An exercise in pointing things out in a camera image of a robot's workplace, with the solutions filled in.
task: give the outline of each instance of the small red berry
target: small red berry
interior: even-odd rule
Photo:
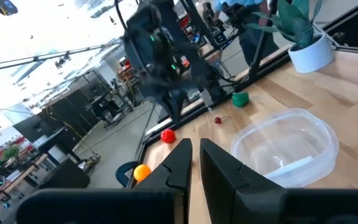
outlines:
[[[215,124],[221,124],[222,123],[222,119],[220,117],[216,117],[214,120]]]

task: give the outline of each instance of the wooden tabletop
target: wooden tabletop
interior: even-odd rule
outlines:
[[[177,140],[173,144],[159,141],[148,148],[144,163],[154,169],[182,138],[191,139],[190,223],[211,223],[200,177],[200,139],[209,138],[230,151],[231,141],[240,130],[288,108],[313,113],[330,125],[339,139],[335,169],[307,187],[358,189],[358,54],[335,55],[332,64],[308,74],[296,73],[288,63],[245,90],[250,103],[244,108],[235,108],[230,101],[223,103],[175,131]],[[231,119],[217,125],[215,116]]]
[[[205,45],[204,49],[205,50],[210,50],[209,48],[212,47],[210,45]],[[291,47],[291,45],[286,45],[280,49],[278,49],[276,52],[272,53],[271,55],[269,55],[268,57],[262,59],[260,61],[260,64],[263,65],[264,63],[268,62],[270,59],[274,58],[276,55],[278,55],[279,53],[282,53],[283,51],[287,50],[289,47]],[[244,70],[242,73],[238,74],[233,80],[238,80],[242,77],[244,77],[245,75],[248,74],[248,70],[249,69],[246,69]],[[202,98],[192,102],[191,104],[187,105],[186,107],[184,107],[181,111],[181,114],[184,114],[186,113],[187,111],[191,110],[192,108],[194,108],[195,106],[199,105],[199,104],[202,104],[204,103],[204,100]],[[149,130],[146,131],[146,134],[145,135],[148,135],[148,134],[151,134],[153,133],[154,131],[160,129],[161,127],[164,127],[166,124],[168,124],[169,122],[171,122],[172,119],[171,118],[167,118],[165,119],[164,121],[162,121],[161,123],[159,123],[158,125],[150,128]]]
[[[44,161],[48,155],[42,154],[42,156],[34,163],[35,165],[39,165],[42,161]],[[20,174],[18,178],[16,178],[12,183],[8,183],[7,185],[1,186],[0,190],[5,191],[6,193],[9,193],[12,189],[14,189],[23,179],[24,177],[27,177],[33,170],[35,169],[34,165],[31,165],[26,171]]]

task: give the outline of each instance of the potted plant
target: potted plant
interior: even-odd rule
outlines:
[[[261,12],[256,15],[268,18],[273,22],[272,27],[248,24],[248,26],[266,32],[280,32],[284,38],[295,43],[288,49],[288,54],[295,70],[308,73],[325,67],[334,60],[333,50],[326,34],[315,34],[313,21],[321,9],[322,0],[317,0],[313,17],[309,19],[309,0],[278,0],[278,16],[267,17]]]
[[[18,145],[11,145],[9,148],[5,149],[3,155],[3,158],[5,161],[8,161],[10,158],[17,159],[17,156],[19,155],[20,147]]]

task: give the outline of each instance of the orange ball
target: orange ball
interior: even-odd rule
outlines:
[[[138,182],[144,180],[152,171],[150,170],[150,168],[145,165],[145,164],[141,164],[139,166],[137,166],[134,170],[134,177],[135,180],[137,180]]]

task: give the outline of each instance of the clear plastic container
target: clear plastic container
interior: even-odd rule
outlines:
[[[237,134],[231,154],[282,187],[304,187],[335,167],[338,139],[322,120],[289,109]]]

